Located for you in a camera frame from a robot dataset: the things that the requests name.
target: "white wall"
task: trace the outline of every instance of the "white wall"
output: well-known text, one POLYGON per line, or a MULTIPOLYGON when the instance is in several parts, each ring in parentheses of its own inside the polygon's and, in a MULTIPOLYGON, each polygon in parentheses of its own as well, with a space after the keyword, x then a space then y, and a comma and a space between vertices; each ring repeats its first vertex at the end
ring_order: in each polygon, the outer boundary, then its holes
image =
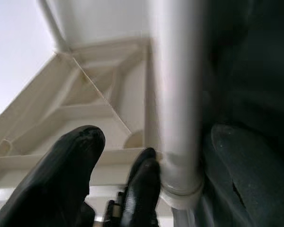
POLYGON ((53 54, 35 0, 0 0, 0 113, 53 54))
POLYGON ((147 34, 147 0, 48 0, 70 46, 147 34))

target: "white pipe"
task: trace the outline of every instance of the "white pipe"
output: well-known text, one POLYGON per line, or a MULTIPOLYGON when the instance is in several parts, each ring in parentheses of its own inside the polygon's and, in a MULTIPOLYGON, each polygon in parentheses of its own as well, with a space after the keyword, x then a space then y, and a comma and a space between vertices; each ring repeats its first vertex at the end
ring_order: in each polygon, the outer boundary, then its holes
POLYGON ((55 50, 57 52, 68 52, 69 48, 63 39, 57 23, 52 15, 52 12, 47 4, 46 0, 38 0, 43 16, 46 20, 49 31, 55 42, 55 50))
POLYGON ((202 0, 153 0, 152 38, 163 160, 162 196, 176 209, 196 205, 201 128, 202 0))

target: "dark fabric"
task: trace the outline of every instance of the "dark fabric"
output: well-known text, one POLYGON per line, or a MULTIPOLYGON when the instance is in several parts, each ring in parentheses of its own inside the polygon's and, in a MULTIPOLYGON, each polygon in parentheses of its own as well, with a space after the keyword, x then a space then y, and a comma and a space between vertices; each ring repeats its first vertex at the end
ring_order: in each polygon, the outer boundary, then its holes
POLYGON ((284 0, 208 6, 205 188, 175 226, 284 227, 284 0))

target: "white rod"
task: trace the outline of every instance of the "white rod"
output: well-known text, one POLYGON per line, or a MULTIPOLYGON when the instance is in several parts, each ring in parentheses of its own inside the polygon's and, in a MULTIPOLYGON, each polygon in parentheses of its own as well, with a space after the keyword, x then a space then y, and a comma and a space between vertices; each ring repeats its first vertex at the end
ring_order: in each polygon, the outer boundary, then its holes
POLYGON ((202 67, 201 0, 153 0, 152 38, 163 161, 162 192, 176 209, 194 206, 199 171, 202 67))
POLYGON ((52 12, 47 4, 46 0, 38 0, 43 16, 46 20, 49 31, 55 42, 55 49, 57 52, 68 52, 69 48, 63 39, 57 23, 52 15, 52 12))

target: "white metal pole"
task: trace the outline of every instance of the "white metal pole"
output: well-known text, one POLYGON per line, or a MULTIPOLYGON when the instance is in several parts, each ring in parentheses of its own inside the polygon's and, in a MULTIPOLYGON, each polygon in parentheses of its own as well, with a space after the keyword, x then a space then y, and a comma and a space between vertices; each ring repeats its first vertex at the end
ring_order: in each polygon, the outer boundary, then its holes
POLYGON ((63 39, 60 30, 57 26, 57 23, 52 15, 52 12, 48 6, 48 3, 46 0, 38 0, 41 11, 44 15, 44 18, 46 20, 47 26, 49 27, 49 31, 51 35, 53 36, 54 42, 55 42, 55 49, 57 52, 68 52, 69 48, 63 39))
POLYGON ((150 2, 163 160, 162 197, 176 209, 197 203, 201 128, 202 0, 150 2))

